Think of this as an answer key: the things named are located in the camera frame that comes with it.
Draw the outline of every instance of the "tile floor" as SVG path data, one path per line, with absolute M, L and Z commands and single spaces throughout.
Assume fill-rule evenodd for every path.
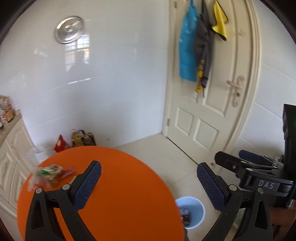
M 206 210 L 200 226 L 188 231 L 190 241 L 201 241 L 220 215 L 196 177 L 197 164 L 162 134 L 153 135 L 116 149 L 124 151 L 153 169 L 166 183 L 175 198 L 193 196 Z M 231 241 L 235 229 L 231 229 L 226 241 Z

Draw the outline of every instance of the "orange tabletop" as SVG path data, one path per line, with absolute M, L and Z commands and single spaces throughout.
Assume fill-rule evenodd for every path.
M 102 174 L 81 219 L 97 241 L 184 241 L 184 229 L 173 195 L 147 165 L 124 152 L 97 146 L 71 148 L 53 155 L 40 166 L 73 166 L 77 176 L 91 161 L 99 161 Z M 48 190 L 69 183 L 73 175 Z M 17 204 L 17 222 L 25 240 L 27 216 L 34 191 L 25 182 Z M 73 240 L 59 209 L 55 213 L 67 241 Z

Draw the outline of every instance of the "cabinet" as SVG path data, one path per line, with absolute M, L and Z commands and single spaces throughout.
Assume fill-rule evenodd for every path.
M 0 131 L 0 218 L 15 241 L 22 241 L 17 226 L 17 201 L 34 166 L 27 153 L 34 147 L 21 118 Z

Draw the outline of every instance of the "screw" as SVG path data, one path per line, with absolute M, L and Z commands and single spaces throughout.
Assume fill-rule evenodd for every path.
M 69 188 L 70 188 L 70 185 L 69 184 L 65 184 L 65 185 L 63 185 L 63 190 L 68 190 Z
M 258 188 L 257 191 L 258 191 L 259 193 L 261 193 L 261 194 L 264 193 L 264 190 L 263 190 L 262 188 Z
M 229 186 L 229 189 L 232 190 L 232 191 L 236 191 L 237 190 L 237 187 L 235 185 L 230 185 Z
M 41 193 L 41 192 L 42 192 L 42 188 L 37 188 L 37 189 L 36 189 L 36 193 L 37 193 L 37 194 L 39 194 L 39 193 Z

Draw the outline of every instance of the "blue trash can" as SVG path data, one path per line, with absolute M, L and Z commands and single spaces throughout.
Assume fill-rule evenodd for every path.
M 176 199 L 178 208 L 187 208 L 191 213 L 190 225 L 186 229 L 193 229 L 199 226 L 205 218 L 205 207 L 200 200 L 195 197 L 180 197 Z

